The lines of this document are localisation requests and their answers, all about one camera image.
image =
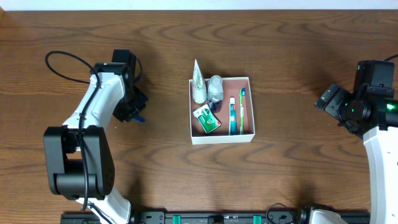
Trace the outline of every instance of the wooden table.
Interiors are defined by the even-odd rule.
[[[370,210],[362,141],[313,104],[331,83],[352,89],[359,60],[398,51],[396,11],[6,12],[0,25],[0,222],[56,223],[80,205],[50,193],[42,136],[87,86],[55,76],[51,50],[89,63],[114,49],[142,61],[146,124],[112,118],[107,138],[119,191],[138,207],[265,210],[322,203]],[[251,143],[192,146],[188,79],[250,78]],[[54,56],[62,74],[88,69]]]

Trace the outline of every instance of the toothbrush head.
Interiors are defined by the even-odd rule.
[[[242,89],[241,89],[241,92],[240,92],[240,95],[241,95],[241,96],[244,96],[244,95],[245,95],[245,92],[246,92],[245,88],[242,88]]]

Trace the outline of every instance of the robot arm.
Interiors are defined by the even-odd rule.
[[[353,93],[332,84],[315,103],[363,139],[371,181],[370,224],[398,223],[398,101],[393,76],[391,62],[359,62]]]
[[[130,121],[145,108],[147,97],[134,86],[135,55],[115,50],[110,63],[97,63],[101,86],[88,105],[83,123],[83,142],[88,169],[88,203],[101,223],[134,222],[131,204],[114,185],[114,164],[105,131],[112,114],[120,121]],[[93,94],[97,78],[90,74],[90,84],[75,112],[61,127],[48,127],[44,149],[49,186],[53,194],[83,203],[85,179],[81,159],[68,155],[79,151],[77,135],[80,114]]]

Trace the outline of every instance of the cardboard box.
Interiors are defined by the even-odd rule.
[[[190,129],[192,144],[218,144],[218,143],[236,143],[250,142],[255,135],[253,105],[251,100],[249,77],[240,78],[223,78],[224,100],[221,104],[221,111],[214,115],[221,122],[221,127],[211,133],[206,134],[200,123],[193,116],[193,111],[202,105],[198,105],[192,98],[193,80],[189,80],[189,97],[190,97]],[[240,99],[239,92],[241,88],[245,88],[245,97],[243,99],[244,108],[244,131],[243,135],[228,135],[229,129],[229,99],[235,97],[236,101],[236,124],[238,132],[241,127]]]

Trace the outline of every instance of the green tape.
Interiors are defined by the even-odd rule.
[[[259,215],[253,216],[253,224],[261,224],[261,216]]]
[[[180,215],[173,215],[173,224],[181,224],[181,216]]]

